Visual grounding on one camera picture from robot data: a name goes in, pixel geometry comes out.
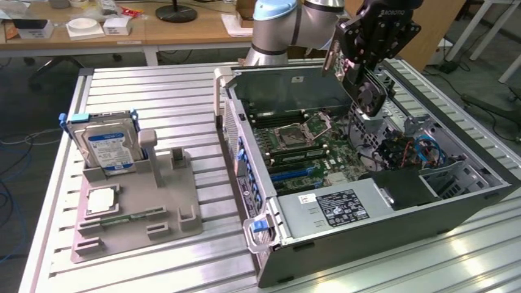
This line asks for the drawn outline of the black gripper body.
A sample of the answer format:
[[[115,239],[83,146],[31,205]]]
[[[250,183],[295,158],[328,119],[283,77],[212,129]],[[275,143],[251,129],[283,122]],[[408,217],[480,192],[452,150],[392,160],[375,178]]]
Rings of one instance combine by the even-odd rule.
[[[363,2],[356,16],[360,20],[412,20],[414,11],[420,8],[420,0],[367,0]]]

